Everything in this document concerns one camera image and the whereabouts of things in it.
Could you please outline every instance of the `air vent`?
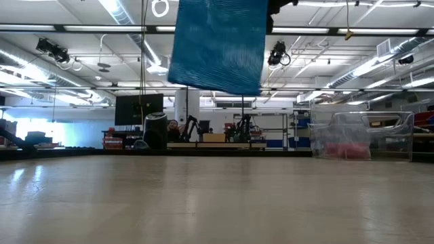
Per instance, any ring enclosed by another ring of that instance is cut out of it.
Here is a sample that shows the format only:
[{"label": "air vent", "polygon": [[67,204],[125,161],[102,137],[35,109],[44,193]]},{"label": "air vent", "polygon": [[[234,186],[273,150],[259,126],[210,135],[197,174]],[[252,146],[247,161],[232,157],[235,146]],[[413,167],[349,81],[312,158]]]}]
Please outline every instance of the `air vent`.
[{"label": "air vent", "polygon": [[418,101],[418,97],[416,95],[411,95],[407,98],[408,103],[413,103],[413,102],[417,102],[417,101]]},{"label": "air vent", "polygon": [[[217,108],[242,108],[243,102],[217,102]],[[252,102],[244,102],[244,108],[251,108]]]},{"label": "air vent", "polygon": [[377,45],[377,56],[383,57],[384,55],[391,53],[391,40],[387,39],[386,41],[383,41],[382,43]]}]

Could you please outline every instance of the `red object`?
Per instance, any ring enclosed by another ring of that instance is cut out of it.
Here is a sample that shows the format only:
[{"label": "red object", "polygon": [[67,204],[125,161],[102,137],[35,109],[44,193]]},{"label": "red object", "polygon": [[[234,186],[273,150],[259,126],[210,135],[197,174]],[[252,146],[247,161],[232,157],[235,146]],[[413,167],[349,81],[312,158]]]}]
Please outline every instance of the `red object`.
[{"label": "red object", "polygon": [[327,143],[325,155],[340,159],[370,159],[369,145],[364,143]]},{"label": "red object", "polygon": [[419,127],[434,126],[434,124],[432,124],[433,117],[434,111],[417,113],[414,115],[414,125]]},{"label": "red object", "polygon": [[102,139],[102,144],[105,149],[122,149],[122,138],[107,137]]}]

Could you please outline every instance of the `pink object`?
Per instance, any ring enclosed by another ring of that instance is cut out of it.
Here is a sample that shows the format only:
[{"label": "pink object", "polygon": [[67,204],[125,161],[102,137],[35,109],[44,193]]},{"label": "pink object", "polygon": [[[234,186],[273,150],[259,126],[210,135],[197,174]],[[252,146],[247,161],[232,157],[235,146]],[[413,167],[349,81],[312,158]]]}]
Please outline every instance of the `pink object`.
[{"label": "pink object", "polygon": [[370,159],[369,145],[364,143],[331,143],[325,144],[325,155],[341,159]]}]

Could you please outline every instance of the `ceiling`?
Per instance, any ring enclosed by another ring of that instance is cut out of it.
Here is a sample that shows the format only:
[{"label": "ceiling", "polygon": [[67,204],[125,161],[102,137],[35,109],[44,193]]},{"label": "ceiling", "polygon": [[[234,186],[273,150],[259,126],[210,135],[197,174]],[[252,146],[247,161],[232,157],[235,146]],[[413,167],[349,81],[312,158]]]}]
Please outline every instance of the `ceiling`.
[{"label": "ceiling", "polygon": [[[120,0],[129,12],[134,22],[140,23],[142,2],[139,0]],[[168,1],[170,8],[164,17],[153,14],[151,1],[144,4],[146,9],[146,25],[175,25],[178,10],[177,1]],[[360,1],[361,3],[376,3],[376,1]],[[298,6],[287,5],[274,15],[275,26],[346,26],[347,9],[339,7],[315,7],[308,3],[345,3],[344,1],[301,1]],[[434,0],[424,1],[434,7]],[[57,0],[57,1],[21,1],[0,0],[1,23],[32,23],[32,24],[116,24],[111,15],[98,0]],[[390,5],[407,4],[407,7],[390,7]],[[431,28],[434,26],[432,7],[412,7],[415,1],[383,1],[378,7],[368,7],[361,4],[349,7],[349,23],[357,27],[390,27],[390,28]],[[163,3],[156,5],[157,12],[163,11]],[[100,39],[102,35],[94,34],[29,34],[0,33],[0,38],[13,43],[28,53],[55,64],[46,55],[41,55],[36,49],[39,38],[48,38],[53,43],[68,49],[70,55],[83,64],[80,71],[72,68],[67,72],[96,86],[139,86],[140,82],[140,49],[127,35],[107,35],[102,42],[101,58]],[[385,41],[386,37],[352,37],[345,41],[343,37],[309,37],[269,35],[266,38],[264,51],[264,67],[261,83],[263,87],[317,87],[316,77],[333,77],[344,73],[357,64],[362,64],[376,55],[376,46]],[[170,57],[174,44],[173,35],[147,35],[146,40],[152,49],[160,56]],[[284,68],[269,70],[267,58],[277,41],[284,41],[290,49],[292,63]],[[415,62],[423,63],[429,59],[428,54],[418,56]],[[109,73],[101,73],[96,64],[110,64]],[[399,66],[405,70],[409,66]],[[392,63],[386,64],[363,78],[375,82],[393,74]],[[146,84],[152,86],[174,86],[167,81],[167,76],[146,73]],[[110,91],[116,96],[137,94],[137,91]],[[164,91],[171,96],[173,91]],[[295,97],[297,91],[279,92],[275,97]]]}]

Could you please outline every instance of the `box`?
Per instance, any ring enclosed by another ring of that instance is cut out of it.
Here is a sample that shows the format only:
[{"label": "box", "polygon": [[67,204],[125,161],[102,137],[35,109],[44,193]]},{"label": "box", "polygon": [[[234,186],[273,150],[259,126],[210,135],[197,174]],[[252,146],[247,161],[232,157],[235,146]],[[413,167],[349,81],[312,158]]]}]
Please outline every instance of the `box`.
[{"label": "box", "polygon": [[226,138],[226,135],[223,133],[205,133],[203,135],[203,142],[224,142],[224,139]]}]

